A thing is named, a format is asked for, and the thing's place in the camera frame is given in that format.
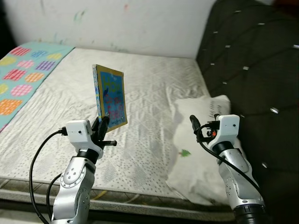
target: pillow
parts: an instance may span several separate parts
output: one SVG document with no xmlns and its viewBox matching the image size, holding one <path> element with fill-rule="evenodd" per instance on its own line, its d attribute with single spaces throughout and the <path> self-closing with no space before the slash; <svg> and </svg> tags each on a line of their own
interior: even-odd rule
<svg viewBox="0 0 299 224">
<path fill-rule="evenodd" d="M 179 152 L 166 183 L 191 202 L 203 205 L 228 204 L 228 199 L 216 158 L 197 143 L 189 117 L 195 115 L 203 125 L 214 120 L 216 113 L 230 114 L 227 96 L 178 99 L 172 108 L 177 124 L 173 143 Z M 238 140 L 234 147 L 240 148 Z"/>
</svg>

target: dark headboard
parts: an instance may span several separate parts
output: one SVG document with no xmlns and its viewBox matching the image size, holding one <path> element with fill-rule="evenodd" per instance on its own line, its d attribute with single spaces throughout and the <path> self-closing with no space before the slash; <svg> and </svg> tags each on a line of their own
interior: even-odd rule
<svg viewBox="0 0 299 224">
<path fill-rule="evenodd" d="M 241 117 L 239 139 L 275 223 L 298 218 L 299 24 L 254 0 L 218 0 L 197 62 L 212 97 Z"/>
</svg>

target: teal blanket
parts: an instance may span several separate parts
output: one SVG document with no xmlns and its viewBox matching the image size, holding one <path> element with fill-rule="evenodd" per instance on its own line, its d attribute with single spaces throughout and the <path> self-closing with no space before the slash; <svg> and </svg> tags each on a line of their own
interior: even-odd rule
<svg viewBox="0 0 299 224">
<path fill-rule="evenodd" d="M 73 47 L 29 42 L 0 60 L 0 132 Z"/>
</svg>

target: orange square pattern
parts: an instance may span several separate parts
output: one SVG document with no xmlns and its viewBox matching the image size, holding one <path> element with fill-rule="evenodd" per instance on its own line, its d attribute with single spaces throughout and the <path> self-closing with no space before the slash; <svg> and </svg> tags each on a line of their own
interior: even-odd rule
<svg viewBox="0 0 299 224">
<path fill-rule="evenodd" d="M 0 101 L 0 115 L 11 114 L 23 101 L 16 99 L 3 99 Z"/>
<path fill-rule="evenodd" d="M 33 83 L 40 80 L 42 77 L 43 77 L 43 73 L 33 72 L 25 77 L 25 81 L 28 83 Z"/>
</svg>

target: blue book cover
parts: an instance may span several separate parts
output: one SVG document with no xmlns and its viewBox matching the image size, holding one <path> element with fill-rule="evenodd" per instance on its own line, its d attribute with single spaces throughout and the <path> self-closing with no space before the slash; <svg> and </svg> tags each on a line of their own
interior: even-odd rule
<svg viewBox="0 0 299 224">
<path fill-rule="evenodd" d="M 107 132 L 127 124 L 123 73 L 94 64 L 93 80 L 99 120 L 110 118 Z"/>
</svg>

